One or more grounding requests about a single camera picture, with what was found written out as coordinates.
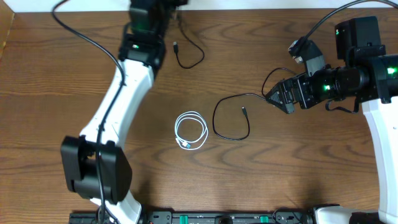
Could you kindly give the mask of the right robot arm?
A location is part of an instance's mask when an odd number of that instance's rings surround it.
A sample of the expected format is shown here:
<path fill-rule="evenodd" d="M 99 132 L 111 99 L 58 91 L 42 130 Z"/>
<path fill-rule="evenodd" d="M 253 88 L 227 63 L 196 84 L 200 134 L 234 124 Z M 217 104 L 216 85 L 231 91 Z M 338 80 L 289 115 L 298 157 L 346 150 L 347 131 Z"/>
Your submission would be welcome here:
<path fill-rule="evenodd" d="M 379 179 L 379 208 L 375 211 L 340 205 L 313 207 L 303 223 L 397 223 L 397 55 L 388 55 L 381 42 L 377 18 L 360 17 L 335 26 L 336 51 L 343 67 L 332 68 L 311 40 L 300 38 L 289 49 L 305 71 L 278 82 L 268 103 L 286 114 L 298 103 L 306 110 L 354 98 L 351 113 L 362 111 L 373 140 Z"/>

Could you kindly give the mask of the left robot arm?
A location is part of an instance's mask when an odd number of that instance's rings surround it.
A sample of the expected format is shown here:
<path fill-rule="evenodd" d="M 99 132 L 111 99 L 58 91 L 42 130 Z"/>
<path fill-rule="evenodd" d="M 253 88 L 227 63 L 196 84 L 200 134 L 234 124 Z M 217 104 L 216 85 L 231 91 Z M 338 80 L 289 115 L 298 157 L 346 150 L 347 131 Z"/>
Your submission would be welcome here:
<path fill-rule="evenodd" d="M 164 61 L 164 36 L 177 7 L 187 1 L 131 1 L 114 78 L 98 110 L 60 152 L 68 190 L 99 206 L 93 223 L 137 223 L 142 206 L 130 192 L 132 169 L 123 152 L 137 109 Z"/>

